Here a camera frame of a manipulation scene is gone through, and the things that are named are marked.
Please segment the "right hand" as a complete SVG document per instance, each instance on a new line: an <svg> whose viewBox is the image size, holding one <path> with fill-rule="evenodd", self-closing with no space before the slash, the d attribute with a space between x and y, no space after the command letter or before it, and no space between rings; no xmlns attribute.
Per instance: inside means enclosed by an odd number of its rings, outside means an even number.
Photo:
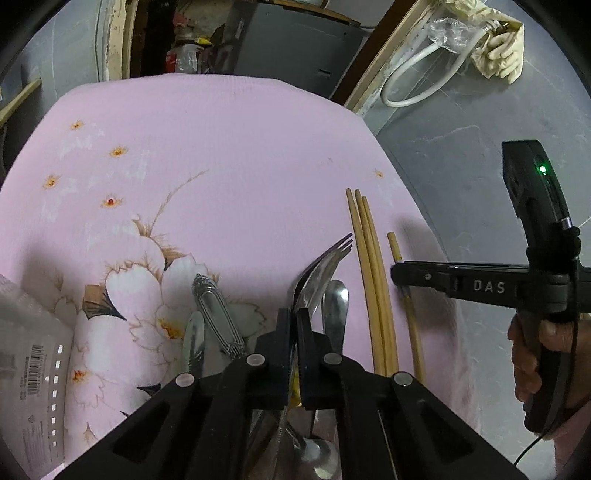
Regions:
<svg viewBox="0 0 591 480"><path fill-rule="evenodd" d="M537 372L538 360L526 344L522 334L522 321L525 315L516 314L508 330L512 345L515 395L524 403L542 386ZM539 328L539 340L550 351L569 353L572 347L574 326L556 325L543 320ZM567 407L580 409L590 400L590 315L583 314L578 323L577 347L573 379L567 400Z"/></svg>

